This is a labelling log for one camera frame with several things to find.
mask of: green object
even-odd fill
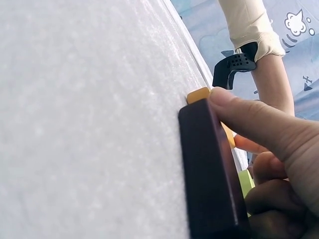
[[[241,190],[243,192],[244,198],[247,196],[248,192],[255,187],[255,183],[250,176],[248,169],[238,173]]]

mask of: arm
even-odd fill
[[[235,49],[258,43],[252,72],[260,100],[294,115],[294,101],[282,61],[285,54],[262,0],[219,0]]]

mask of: blue fabric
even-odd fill
[[[172,0],[213,73],[215,65],[232,55],[233,45],[217,0]],[[274,30],[286,50],[284,63],[295,97],[296,115],[319,120],[319,1],[264,0]],[[233,92],[257,99],[251,75],[237,74]]]

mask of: hand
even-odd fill
[[[254,165],[260,185],[247,196],[248,210],[256,219],[251,226],[258,238],[293,239],[299,238],[299,233],[305,239],[319,238],[319,123],[297,119],[259,101],[242,100],[221,88],[212,90],[209,101],[219,119],[247,138],[251,151],[260,153],[256,162],[264,164],[259,173]],[[277,172],[270,166],[276,160]],[[298,198],[292,197],[295,193],[301,202],[292,199]],[[316,217],[309,228],[303,228],[308,224],[306,210]],[[300,227],[295,237],[288,234],[290,223]]]

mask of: dark brown block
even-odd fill
[[[250,239],[230,145],[207,99],[181,109],[178,119],[191,237]]]

